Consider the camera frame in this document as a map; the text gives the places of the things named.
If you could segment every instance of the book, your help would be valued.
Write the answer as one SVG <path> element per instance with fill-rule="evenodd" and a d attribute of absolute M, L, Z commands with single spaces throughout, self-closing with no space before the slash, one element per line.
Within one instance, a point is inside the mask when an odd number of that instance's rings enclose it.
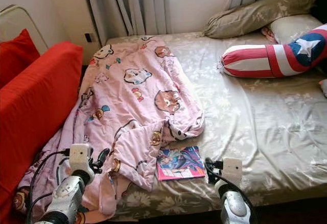
<path fill-rule="evenodd" d="M 157 157 L 157 170 L 159 181 L 205 176 L 203 161 L 197 146 L 160 150 Z"/>

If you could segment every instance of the sofa armrest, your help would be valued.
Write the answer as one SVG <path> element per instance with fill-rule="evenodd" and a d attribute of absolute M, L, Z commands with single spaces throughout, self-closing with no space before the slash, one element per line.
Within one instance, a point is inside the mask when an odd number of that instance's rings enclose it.
<path fill-rule="evenodd" d="M 83 49 L 54 45 L 0 90 L 0 220 L 35 154 L 75 105 Z"/>

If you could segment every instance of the white wall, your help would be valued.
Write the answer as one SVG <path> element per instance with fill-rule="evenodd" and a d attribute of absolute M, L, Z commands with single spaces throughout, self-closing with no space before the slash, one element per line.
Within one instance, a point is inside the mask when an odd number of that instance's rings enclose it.
<path fill-rule="evenodd" d="M 228 0 L 169 0 L 172 33 L 203 30 L 209 17 L 224 11 Z"/>
<path fill-rule="evenodd" d="M 23 6 L 28 11 L 49 47 L 69 40 L 52 0 L 0 0 L 0 9 L 11 4 Z"/>
<path fill-rule="evenodd" d="M 86 0 L 53 1 L 71 41 L 83 46 L 83 63 L 87 65 L 100 46 Z M 84 33 L 94 33 L 97 41 L 88 43 L 85 39 Z"/>

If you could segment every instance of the electrical outlet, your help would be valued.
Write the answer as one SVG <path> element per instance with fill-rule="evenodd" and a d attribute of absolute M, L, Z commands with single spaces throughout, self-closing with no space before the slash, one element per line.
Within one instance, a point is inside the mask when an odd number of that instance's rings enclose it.
<path fill-rule="evenodd" d="M 94 33 L 85 33 L 84 35 L 87 43 L 96 42 L 96 37 Z"/>

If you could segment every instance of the beige pillow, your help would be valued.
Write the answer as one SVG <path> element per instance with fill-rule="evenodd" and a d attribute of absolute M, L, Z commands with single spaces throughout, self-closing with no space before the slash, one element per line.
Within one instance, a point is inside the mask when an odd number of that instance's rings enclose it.
<path fill-rule="evenodd" d="M 278 44 L 289 44 L 322 23 L 310 14 L 277 19 L 267 27 L 274 33 Z"/>
<path fill-rule="evenodd" d="M 210 38 L 250 33 L 285 16 L 308 14 L 315 0 L 260 0 L 212 16 L 204 28 Z"/>

